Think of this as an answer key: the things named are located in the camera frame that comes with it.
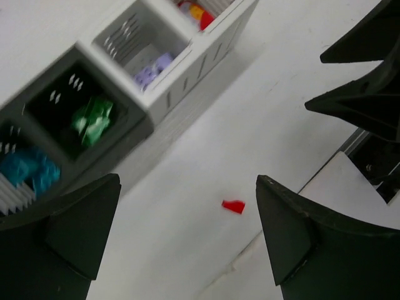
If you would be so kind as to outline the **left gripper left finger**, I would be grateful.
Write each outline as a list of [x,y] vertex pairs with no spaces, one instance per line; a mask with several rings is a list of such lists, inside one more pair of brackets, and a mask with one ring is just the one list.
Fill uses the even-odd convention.
[[1,299],[86,299],[121,192],[117,174],[1,218]]

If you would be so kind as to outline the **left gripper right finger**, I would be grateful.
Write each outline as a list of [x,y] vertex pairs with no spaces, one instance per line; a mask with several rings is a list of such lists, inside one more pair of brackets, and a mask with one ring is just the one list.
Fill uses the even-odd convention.
[[398,299],[399,231],[343,215],[269,176],[256,201],[284,299]]

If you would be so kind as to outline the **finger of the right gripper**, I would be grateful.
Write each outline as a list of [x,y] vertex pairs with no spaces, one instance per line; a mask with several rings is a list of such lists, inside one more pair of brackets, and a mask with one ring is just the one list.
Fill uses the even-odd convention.
[[322,63],[382,61],[399,39],[399,0],[380,1],[320,55]]
[[398,68],[376,68],[304,105],[308,111],[342,119],[381,139],[399,142]]

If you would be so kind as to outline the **cyan lego brick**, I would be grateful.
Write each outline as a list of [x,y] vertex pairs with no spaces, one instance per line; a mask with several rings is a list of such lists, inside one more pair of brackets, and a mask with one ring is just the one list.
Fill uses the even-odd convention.
[[1,161],[1,174],[15,188],[27,184],[39,198],[59,181],[61,170],[40,149],[31,147],[7,153]]

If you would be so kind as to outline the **green square lego brick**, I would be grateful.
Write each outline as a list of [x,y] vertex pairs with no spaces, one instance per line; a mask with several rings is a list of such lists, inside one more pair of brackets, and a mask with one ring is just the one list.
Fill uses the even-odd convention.
[[71,128],[77,132],[84,147],[97,143],[110,126],[114,103],[104,97],[91,97],[89,102],[72,115]]

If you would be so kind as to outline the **red arched lego piece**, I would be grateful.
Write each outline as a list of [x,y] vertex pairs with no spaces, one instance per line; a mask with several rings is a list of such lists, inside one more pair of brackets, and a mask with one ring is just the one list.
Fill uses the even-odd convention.
[[205,30],[214,21],[212,14],[193,1],[180,1],[177,6],[200,31]]

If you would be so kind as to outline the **lilac lego brick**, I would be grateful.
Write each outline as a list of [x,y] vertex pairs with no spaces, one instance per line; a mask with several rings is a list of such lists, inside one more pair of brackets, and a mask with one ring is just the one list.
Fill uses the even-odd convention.
[[134,75],[134,82],[144,92],[147,87],[173,62],[173,56],[166,52],[159,56],[154,62],[142,68]]

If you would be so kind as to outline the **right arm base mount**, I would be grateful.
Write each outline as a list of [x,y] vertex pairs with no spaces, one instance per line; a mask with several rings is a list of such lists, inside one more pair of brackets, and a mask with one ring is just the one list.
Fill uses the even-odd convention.
[[363,131],[354,138],[345,153],[389,204],[399,193],[399,143]]

